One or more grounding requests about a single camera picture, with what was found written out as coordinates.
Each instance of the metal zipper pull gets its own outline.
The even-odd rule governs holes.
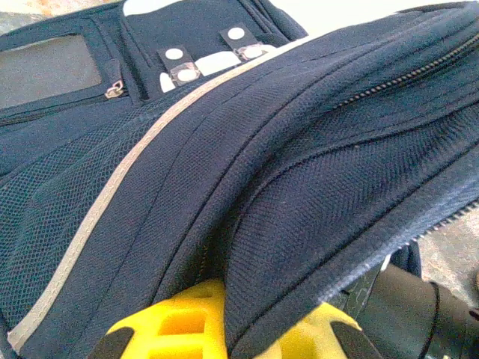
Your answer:
[[[121,76],[120,61],[113,58],[106,62],[105,72],[109,77],[110,83],[113,85],[106,90],[105,97],[107,99],[115,99],[125,92],[125,85]]]

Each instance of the floor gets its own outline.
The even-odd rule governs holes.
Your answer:
[[[0,0],[0,34],[46,17],[70,13],[115,0]],[[167,0],[129,0],[164,2]],[[325,34],[336,28],[367,22],[397,10],[448,1],[434,0],[271,0],[283,8],[310,34]],[[420,242],[424,279],[448,287],[453,294],[479,307],[476,272],[479,270],[479,209],[465,213],[447,227]]]

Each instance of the white snap button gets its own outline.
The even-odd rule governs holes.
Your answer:
[[[263,54],[263,50],[259,47],[250,47],[244,51],[244,56],[247,58],[258,58]]]
[[[177,76],[178,76],[178,79],[182,82],[190,82],[195,80],[198,77],[198,74],[194,70],[186,69],[186,70],[181,70]]]
[[[168,49],[165,52],[165,56],[170,60],[179,60],[183,57],[183,51],[180,49]]]
[[[232,40],[239,40],[245,36],[245,31],[242,28],[232,28],[228,31],[228,37]]]

